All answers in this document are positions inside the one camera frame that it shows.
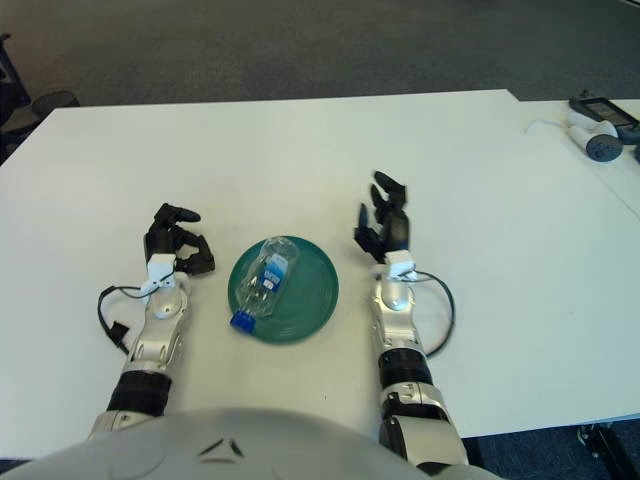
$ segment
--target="black cable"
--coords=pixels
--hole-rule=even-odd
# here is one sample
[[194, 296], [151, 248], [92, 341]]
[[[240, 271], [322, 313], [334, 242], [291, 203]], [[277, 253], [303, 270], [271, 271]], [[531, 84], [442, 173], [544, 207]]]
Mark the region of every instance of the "black cable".
[[116, 347], [118, 347], [120, 350], [122, 350], [126, 355], [129, 355], [129, 349], [127, 348], [127, 346], [122, 341], [122, 338], [124, 337], [124, 334], [129, 329], [128, 329], [128, 327], [125, 327], [124, 325], [121, 325], [121, 324], [117, 324], [116, 322], [114, 322], [114, 327], [120, 326], [121, 328], [114, 328], [114, 327], [109, 328], [109, 326], [107, 325], [107, 322], [104, 319], [104, 315], [102, 315], [102, 302], [104, 301], [104, 299], [107, 296], [111, 295], [116, 290], [118, 290], [120, 293], [123, 293], [127, 297], [133, 298], [133, 299], [140, 299], [140, 298], [148, 297], [149, 295], [152, 295], [155, 292], [157, 292], [160, 289], [160, 284], [164, 280], [169, 278], [171, 275], [173, 275], [174, 273], [175, 272], [171, 272], [171, 273], [165, 275], [164, 277], [162, 277], [158, 281], [158, 286], [156, 288], [154, 288], [153, 290], [151, 290], [150, 292], [145, 293], [144, 295], [131, 295], [129, 292], [127, 292], [127, 290], [140, 291], [140, 287], [130, 287], [130, 286], [127, 286], [127, 285], [119, 285], [119, 286], [111, 285], [110, 287], [107, 287], [102, 292], [100, 292], [100, 295], [98, 296], [98, 322], [100, 322], [100, 326], [102, 327], [102, 330], [104, 330], [104, 333], [107, 334], [107, 337], [109, 337], [109, 340], [111, 340], [113, 342], [113, 344]]
[[429, 272], [421, 272], [419, 270], [415, 270], [415, 273], [417, 273], [418, 275], [424, 275], [425, 277], [428, 277], [428, 278], [423, 278], [418, 280], [403, 280], [403, 282], [423, 283], [423, 282], [430, 282], [431, 280], [434, 280], [442, 287], [442, 290], [444, 290], [444, 293], [447, 295], [447, 298], [449, 299], [449, 306], [451, 308], [451, 317], [449, 321], [449, 326], [447, 327], [447, 333], [442, 339], [442, 342], [440, 342], [440, 344], [437, 347], [435, 347], [433, 350], [425, 354], [427, 357], [431, 357], [436, 353], [438, 353], [440, 350], [442, 350], [447, 345], [447, 343], [449, 343], [451, 334], [453, 333], [453, 327], [456, 324], [456, 302], [453, 299], [453, 294], [451, 293], [451, 290], [449, 289], [447, 284], [444, 282], [444, 280], [436, 277], [433, 273], [429, 273]]

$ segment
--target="plastic bottle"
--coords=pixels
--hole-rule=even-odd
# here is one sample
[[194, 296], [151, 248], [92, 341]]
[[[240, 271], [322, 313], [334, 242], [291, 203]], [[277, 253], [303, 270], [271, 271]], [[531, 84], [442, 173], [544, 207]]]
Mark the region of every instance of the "plastic bottle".
[[258, 318], [273, 313], [298, 255], [298, 247], [286, 237], [265, 240], [258, 257], [236, 288], [239, 306], [231, 317], [233, 327], [251, 334]]

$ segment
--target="bottle label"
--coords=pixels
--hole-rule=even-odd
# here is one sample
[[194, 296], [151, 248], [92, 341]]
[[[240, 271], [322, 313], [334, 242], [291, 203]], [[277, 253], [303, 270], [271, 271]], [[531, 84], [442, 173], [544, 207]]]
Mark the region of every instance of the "bottle label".
[[267, 262], [262, 275], [260, 275], [260, 283], [267, 290], [277, 292], [282, 285], [282, 281], [287, 274], [289, 262], [282, 255], [274, 253]]

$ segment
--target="white table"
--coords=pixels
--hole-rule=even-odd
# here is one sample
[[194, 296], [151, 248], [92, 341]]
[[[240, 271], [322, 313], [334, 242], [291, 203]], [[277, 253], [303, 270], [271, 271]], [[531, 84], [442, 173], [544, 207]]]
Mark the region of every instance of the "white table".
[[[372, 260], [352, 240], [374, 169], [408, 184], [414, 257], [458, 303], [430, 366], [462, 436], [638, 413], [638, 165], [627, 151], [596, 166], [555, 127], [523, 134], [561, 108], [503, 90], [54, 112], [0, 168], [0, 457], [81, 441], [106, 407], [124, 358], [97, 295], [144, 280], [165, 201], [202, 214], [217, 261], [193, 280], [167, 412], [282, 408], [375, 436]], [[276, 234], [324, 249], [341, 289], [328, 324], [285, 347], [232, 331], [226, 302], [235, 260]], [[427, 285], [416, 322], [432, 344], [448, 312]]]

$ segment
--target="floor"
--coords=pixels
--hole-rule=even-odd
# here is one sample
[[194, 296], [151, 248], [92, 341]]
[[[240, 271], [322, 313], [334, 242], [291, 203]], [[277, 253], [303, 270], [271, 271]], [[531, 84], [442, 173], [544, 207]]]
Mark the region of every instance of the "floor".
[[[640, 97], [631, 1], [0, 0], [0, 12], [33, 98], [68, 89], [83, 105], [493, 88], [521, 100], [583, 88]], [[615, 428], [640, 464], [640, 421]], [[470, 445], [507, 478], [608, 478], [572, 427]]]

